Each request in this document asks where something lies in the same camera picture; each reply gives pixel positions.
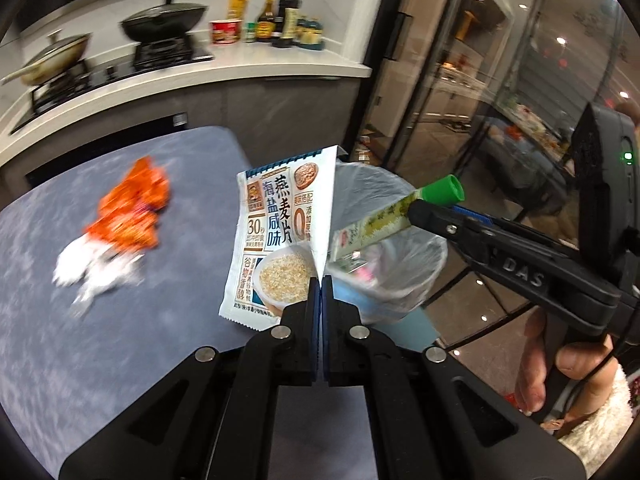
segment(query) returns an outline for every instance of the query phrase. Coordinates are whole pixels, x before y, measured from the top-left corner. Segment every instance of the red container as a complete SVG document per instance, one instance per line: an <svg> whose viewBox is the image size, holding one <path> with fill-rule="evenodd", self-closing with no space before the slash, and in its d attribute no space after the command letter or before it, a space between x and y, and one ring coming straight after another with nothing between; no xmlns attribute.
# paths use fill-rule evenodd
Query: red container
<svg viewBox="0 0 640 480"><path fill-rule="evenodd" d="M211 23L211 43L229 44L240 40L242 20L214 20Z"/></svg>

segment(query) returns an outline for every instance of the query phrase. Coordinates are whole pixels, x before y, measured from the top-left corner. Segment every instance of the wok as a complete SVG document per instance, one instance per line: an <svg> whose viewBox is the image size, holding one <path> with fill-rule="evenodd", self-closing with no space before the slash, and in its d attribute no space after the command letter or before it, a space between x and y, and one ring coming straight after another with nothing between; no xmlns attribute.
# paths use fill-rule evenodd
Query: wok
<svg viewBox="0 0 640 480"><path fill-rule="evenodd" d="M141 10L120 22L127 37L139 43L153 43L183 36L198 23L207 10L199 4L174 3L164 0L164 4Z"/></svg>
<svg viewBox="0 0 640 480"><path fill-rule="evenodd" d="M27 86L41 85L75 65L84 55L91 34L59 40L59 33L60 30L56 30L49 34L50 45L33 56L20 70L0 79L0 85L19 77Z"/></svg>

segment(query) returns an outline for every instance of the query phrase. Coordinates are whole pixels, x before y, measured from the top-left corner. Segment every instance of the stove burner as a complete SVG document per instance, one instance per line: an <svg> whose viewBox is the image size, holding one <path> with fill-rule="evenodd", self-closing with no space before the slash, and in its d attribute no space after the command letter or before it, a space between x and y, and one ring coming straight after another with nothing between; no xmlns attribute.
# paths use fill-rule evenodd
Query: stove burner
<svg viewBox="0 0 640 480"><path fill-rule="evenodd" d="M49 108L62 104L89 87L89 68L81 59L55 78L36 86L31 91L31 107L37 116Z"/></svg>
<svg viewBox="0 0 640 480"><path fill-rule="evenodd" d="M193 41L187 34L180 38L137 44L133 66L136 70L148 70L189 61L192 58Z"/></svg>

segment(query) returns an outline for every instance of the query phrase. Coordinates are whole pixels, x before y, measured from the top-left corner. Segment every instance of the crumpled orange wrapper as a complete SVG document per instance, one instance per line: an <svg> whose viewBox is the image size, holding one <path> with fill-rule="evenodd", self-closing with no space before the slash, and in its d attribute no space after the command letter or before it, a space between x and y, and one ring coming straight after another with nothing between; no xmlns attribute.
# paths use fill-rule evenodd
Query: crumpled orange wrapper
<svg viewBox="0 0 640 480"><path fill-rule="evenodd" d="M169 180L150 156L139 158L124 180L98 203L98 219L85 228L90 238L113 244L119 252L158 244L156 211L169 202Z"/></svg>

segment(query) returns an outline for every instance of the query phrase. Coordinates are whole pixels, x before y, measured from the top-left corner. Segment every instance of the crumpled white plastic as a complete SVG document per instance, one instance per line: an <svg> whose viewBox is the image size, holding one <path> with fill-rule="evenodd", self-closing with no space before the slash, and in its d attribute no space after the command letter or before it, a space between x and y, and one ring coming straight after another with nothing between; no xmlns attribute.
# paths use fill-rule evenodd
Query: crumpled white plastic
<svg viewBox="0 0 640 480"><path fill-rule="evenodd" d="M69 286L84 278L70 310L72 317L82 317L98 294L142 281L142 256L142 253L117 253L111 244L83 235L58 256L53 283Z"/></svg>

